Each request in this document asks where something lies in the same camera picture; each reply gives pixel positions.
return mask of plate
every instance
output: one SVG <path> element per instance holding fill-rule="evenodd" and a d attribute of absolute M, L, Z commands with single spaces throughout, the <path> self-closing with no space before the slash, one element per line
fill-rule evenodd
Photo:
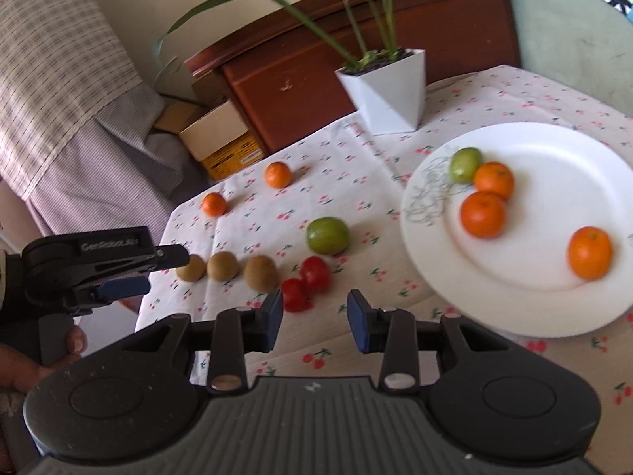
<path fill-rule="evenodd" d="M 504 233 L 469 236 L 459 209 L 472 186 L 451 184 L 451 156 L 479 148 L 515 174 Z M 509 333 L 576 336 L 621 316 L 633 303 L 633 171 L 582 133 L 543 123 L 505 123 L 447 142 L 416 169 L 402 200 L 401 229 L 414 265 L 464 314 Z M 567 245 L 583 226 L 612 239 L 609 273 L 579 279 Z"/>

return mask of white flower pot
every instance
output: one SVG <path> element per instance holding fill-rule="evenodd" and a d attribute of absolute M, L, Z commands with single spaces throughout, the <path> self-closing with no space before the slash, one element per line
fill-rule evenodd
<path fill-rule="evenodd" d="M 369 132 L 413 132 L 418 129 L 426 99 L 424 50 L 384 68 L 354 76 L 336 71 Z"/>

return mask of tablecloth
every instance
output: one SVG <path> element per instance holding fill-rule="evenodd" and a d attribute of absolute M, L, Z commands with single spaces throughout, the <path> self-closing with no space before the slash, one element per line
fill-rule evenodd
<path fill-rule="evenodd" d="M 286 313 L 269 354 L 247 356 L 249 377 L 342 376 L 379 373 L 382 356 L 357 352 L 347 325 L 345 302 L 360 289 L 371 306 L 398 306 L 420 320 L 453 310 L 413 267 L 400 234 L 400 199 L 420 162 L 439 145 L 473 129 L 508 122 L 545 122 L 591 135 L 633 163 L 633 118 L 542 76 L 498 66 L 431 87 L 422 126 L 415 133 L 371 136 L 357 114 L 326 126 L 263 162 L 213 187 L 229 201 L 229 212 L 206 217 L 199 195 L 174 211 L 163 243 L 179 242 L 209 258 L 232 251 L 241 262 L 252 255 L 273 258 L 283 279 L 292 277 L 311 252 L 305 229 L 311 220 L 337 216 L 351 230 L 343 255 L 328 258 L 332 288 L 303 313 Z M 295 180 L 282 190 L 265 185 L 268 163 L 283 161 Z M 214 319 L 224 309 L 261 304 L 265 295 L 243 278 L 221 284 L 178 280 L 173 270 L 150 277 L 137 327 L 169 314 Z M 514 338 L 589 381 L 601 398 L 602 419 L 588 458 L 605 474 L 633 470 L 633 313 L 591 334 L 566 339 Z M 198 355 L 192 379 L 205 380 L 208 353 Z M 422 382 L 437 374 L 434 356 L 420 353 Z"/>

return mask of orange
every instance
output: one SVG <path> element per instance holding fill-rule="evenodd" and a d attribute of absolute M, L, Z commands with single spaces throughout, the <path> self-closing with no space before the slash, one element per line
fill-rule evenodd
<path fill-rule="evenodd" d="M 227 201 L 220 193 L 209 193 L 202 200 L 202 211 L 208 216 L 217 218 L 227 211 Z"/>
<path fill-rule="evenodd" d="M 609 235 L 595 226 L 576 230 L 567 247 L 567 262 L 581 279 L 601 279 L 611 267 L 613 247 Z"/>
<path fill-rule="evenodd" d="M 479 166 L 473 184 L 478 191 L 492 191 L 504 200 L 508 200 L 514 192 L 512 171 L 501 163 L 485 163 Z"/>
<path fill-rule="evenodd" d="M 461 204 L 460 220 L 471 236 L 496 238 L 506 224 L 506 204 L 491 191 L 473 193 Z"/>
<path fill-rule="evenodd" d="M 284 163 L 271 163 L 264 171 L 264 179 L 269 187 L 283 189 L 292 182 L 292 171 Z"/>

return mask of cherry tomato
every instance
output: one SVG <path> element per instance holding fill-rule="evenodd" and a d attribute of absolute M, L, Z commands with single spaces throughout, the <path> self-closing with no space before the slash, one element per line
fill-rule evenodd
<path fill-rule="evenodd" d="M 284 294 L 284 310 L 300 312 L 309 308 L 308 289 L 301 279 L 288 279 L 281 285 Z"/>
<path fill-rule="evenodd" d="M 321 257 L 308 257 L 299 270 L 311 293 L 327 291 L 330 287 L 330 268 Z"/>

